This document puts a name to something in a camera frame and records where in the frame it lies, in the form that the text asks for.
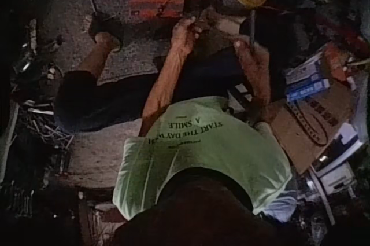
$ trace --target man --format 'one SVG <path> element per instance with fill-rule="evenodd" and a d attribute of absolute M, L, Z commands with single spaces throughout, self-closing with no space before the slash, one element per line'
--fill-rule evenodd
<path fill-rule="evenodd" d="M 201 32 L 195 18 L 180 20 L 158 76 L 97 86 L 108 54 L 119 46 L 115 37 L 100 32 L 95 48 L 60 88 L 56 118 L 69 131 L 100 129 L 142 111 L 139 136 L 125 142 L 114 190 L 114 204 L 132 220 L 116 241 L 222 245 L 258 238 L 267 245 L 275 233 L 253 214 L 286 221 L 294 211 L 294 197 L 284 191 L 292 178 L 290 164 L 269 126 L 261 122 L 257 131 L 225 112 L 227 89 L 243 76 L 253 88 L 254 104 L 262 114 L 267 111 L 268 51 L 256 45 L 251 54 L 247 43 L 237 40 L 237 59 L 235 53 L 220 53 L 214 63 L 187 66 Z M 212 66 L 217 71 L 210 74 Z M 288 211 L 276 205 L 281 194 L 293 203 Z"/>

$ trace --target green t-shirt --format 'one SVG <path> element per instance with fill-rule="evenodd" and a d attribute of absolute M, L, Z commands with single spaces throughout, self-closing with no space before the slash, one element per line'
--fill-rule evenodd
<path fill-rule="evenodd" d="M 261 131 L 223 112 L 227 99 L 203 97 L 171 105 L 146 137 L 126 140 L 113 203 L 126 219 L 151 208 L 178 172 L 200 167 L 236 181 L 255 214 L 291 179 L 288 158 L 267 124 Z"/>

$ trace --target dark pants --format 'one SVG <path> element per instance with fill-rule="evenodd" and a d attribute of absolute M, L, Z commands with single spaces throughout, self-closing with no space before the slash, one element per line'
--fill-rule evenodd
<path fill-rule="evenodd" d="M 248 25 L 243 25 L 241 29 L 241 33 L 248 33 Z M 256 32 L 256 39 L 262 45 L 267 48 L 276 47 L 268 42 L 272 39 L 270 36 L 267 42 L 264 42 L 264 37 L 263 32 Z M 280 53 L 275 54 L 270 50 L 273 99 L 281 98 L 284 94 L 281 70 L 276 68 L 276 64 L 281 64 L 281 60 L 278 60 L 281 59 L 278 57 Z M 97 80 L 89 72 L 68 72 L 55 102 L 56 122 L 65 131 L 76 133 L 97 131 L 140 118 L 157 78 L 158 74 L 140 75 L 97 86 Z M 206 96 L 227 97 L 227 90 L 243 80 L 243 71 L 235 51 L 227 48 L 207 60 L 186 63 L 175 89 L 173 102 Z"/>

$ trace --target cardboard box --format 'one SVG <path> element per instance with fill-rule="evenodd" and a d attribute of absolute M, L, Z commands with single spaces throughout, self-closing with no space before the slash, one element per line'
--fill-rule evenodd
<path fill-rule="evenodd" d="M 272 130 L 299 174 L 320 157 L 352 111 L 350 90 L 334 81 L 329 90 L 286 103 Z"/>

